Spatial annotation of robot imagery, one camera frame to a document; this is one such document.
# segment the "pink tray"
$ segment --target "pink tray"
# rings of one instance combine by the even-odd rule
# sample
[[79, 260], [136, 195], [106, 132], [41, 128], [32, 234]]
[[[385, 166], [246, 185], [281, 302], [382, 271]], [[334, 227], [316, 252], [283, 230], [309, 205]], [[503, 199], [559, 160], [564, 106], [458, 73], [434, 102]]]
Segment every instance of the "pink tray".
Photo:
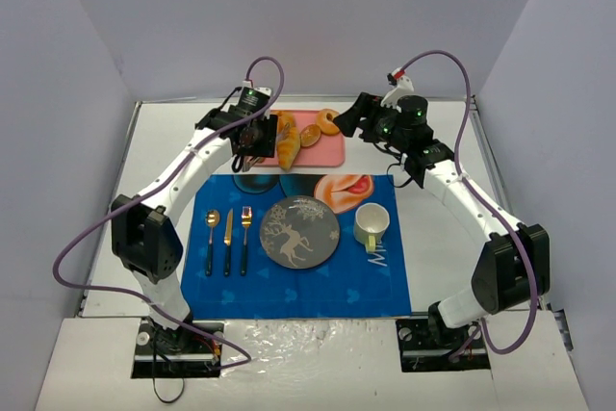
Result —
[[[295, 116], [297, 128], [301, 130], [307, 125], [316, 123], [317, 113], [314, 110], [284, 110]], [[337, 167], [345, 161], [345, 138], [343, 134], [334, 136], [321, 135], [319, 141], [308, 148], [300, 148], [293, 167]], [[267, 158], [259, 166], [278, 167], [278, 157]]]

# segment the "deer design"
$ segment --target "deer design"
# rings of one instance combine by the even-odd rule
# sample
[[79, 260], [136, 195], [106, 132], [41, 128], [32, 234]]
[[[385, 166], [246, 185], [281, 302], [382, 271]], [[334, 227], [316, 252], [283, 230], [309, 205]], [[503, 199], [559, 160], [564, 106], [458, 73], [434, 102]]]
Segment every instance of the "deer design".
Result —
[[295, 248], [300, 245], [309, 252], [312, 252], [312, 248], [309, 247], [310, 243], [308, 242], [308, 238], [301, 236], [299, 232], [294, 230], [291, 225], [288, 225], [282, 221], [285, 215], [283, 213], [286, 213], [286, 211], [282, 210], [279, 214], [274, 213], [271, 215], [268, 226], [265, 227], [265, 232], [268, 236], [287, 235], [289, 237], [289, 239], [280, 247], [280, 253], [287, 256], [287, 259], [289, 259], [289, 263], [291, 265], [297, 267], [295, 259], [301, 261], [306, 259], [298, 257], [295, 254]]

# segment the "gray wall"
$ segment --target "gray wall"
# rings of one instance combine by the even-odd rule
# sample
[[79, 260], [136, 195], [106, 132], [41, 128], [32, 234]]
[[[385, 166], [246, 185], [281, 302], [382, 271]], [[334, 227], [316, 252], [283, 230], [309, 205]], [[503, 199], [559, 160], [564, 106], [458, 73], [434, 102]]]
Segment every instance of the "gray wall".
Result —
[[[287, 92], [384, 91], [385, 74], [441, 47], [479, 89], [526, 0], [81, 0], [139, 98], [223, 95], [247, 63], [278, 57]], [[419, 90], [459, 95], [444, 59], [413, 70]]]
[[[0, 0], [0, 407], [34, 408], [79, 294], [54, 256], [104, 211], [131, 98], [78, 0]], [[83, 281], [92, 241], [64, 274]]]
[[480, 93], [516, 213], [552, 238], [591, 409], [616, 403], [616, 0], [529, 0]]

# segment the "blue placemat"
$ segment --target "blue placemat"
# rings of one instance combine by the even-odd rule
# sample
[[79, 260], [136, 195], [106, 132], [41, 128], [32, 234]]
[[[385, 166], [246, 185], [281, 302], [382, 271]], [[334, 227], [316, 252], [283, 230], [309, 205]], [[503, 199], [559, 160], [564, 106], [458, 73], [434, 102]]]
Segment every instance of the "blue placemat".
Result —
[[[346, 187], [343, 191], [337, 188]], [[334, 254], [308, 270], [274, 263], [259, 241], [266, 211], [285, 196], [323, 200], [338, 214], [341, 237]], [[377, 202], [390, 213], [380, 257], [353, 238], [355, 209]], [[240, 276], [241, 214], [251, 206], [248, 272]], [[225, 220], [234, 210], [231, 275], [222, 271]], [[208, 210], [220, 212], [214, 231], [214, 268], [205, 276]], [[196, 195], [182, 293], [197, 319], [377, 318], [411, 313], [394, 188], [385, 175], [214, 175]]]

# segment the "black utensil handle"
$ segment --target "black utensil handle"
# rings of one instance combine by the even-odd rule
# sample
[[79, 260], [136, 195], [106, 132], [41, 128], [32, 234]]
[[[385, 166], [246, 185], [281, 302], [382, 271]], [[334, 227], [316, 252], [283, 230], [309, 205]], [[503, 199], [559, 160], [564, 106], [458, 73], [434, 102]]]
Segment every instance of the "black utensil handle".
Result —
[[231, 245], [227, 246], [227, 251], [224, 254], [224, 275], [231, 274]]
[[248, 270], [248, 244], [244, 243], [244, 248], [242, 249], [242, 262], [240, 264], [240, 275], [246, 276], [247, 270]]
[[205, 257], [205, 275], [212, 276], [212, 260], [213, 260], [214, 246], [212, 243], [208, 244], [208, 255]]

